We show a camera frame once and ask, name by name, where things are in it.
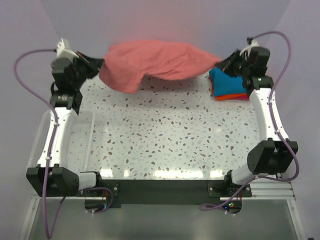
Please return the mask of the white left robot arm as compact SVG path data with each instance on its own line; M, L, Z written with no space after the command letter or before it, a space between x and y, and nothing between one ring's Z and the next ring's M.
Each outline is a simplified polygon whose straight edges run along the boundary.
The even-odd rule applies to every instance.
M26 178L43 198L74 197L86 190L99 196L104 184L96 171L75 173L68 168L68 149L74 125L79 116L83 95L81 87L100 71L101 59L90 58L72 50L57 50L52 62L50 124L43 152L35 167L29 167Z

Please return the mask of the salmon pink t shirt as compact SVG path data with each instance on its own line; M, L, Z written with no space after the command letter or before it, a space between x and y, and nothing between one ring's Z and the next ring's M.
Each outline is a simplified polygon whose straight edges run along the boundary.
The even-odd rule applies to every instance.
M189 43L137 40L110 46L103 60L100 80L115 91L135 94L145 76L190 79L210 71L220 58Z

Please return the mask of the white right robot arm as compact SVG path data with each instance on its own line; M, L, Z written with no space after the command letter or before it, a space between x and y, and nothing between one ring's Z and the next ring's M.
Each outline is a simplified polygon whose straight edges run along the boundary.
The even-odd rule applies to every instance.
M253 46L249 51L235 50L217 67L230 77L242 77L242 85L253 105L257 119L259 142L250 150L241 167L227 173L223 192L235 196L242 184L256 178L269 179L287 171L296 153L298 143L289 139L276 104L275 83L266 75L270 51Z

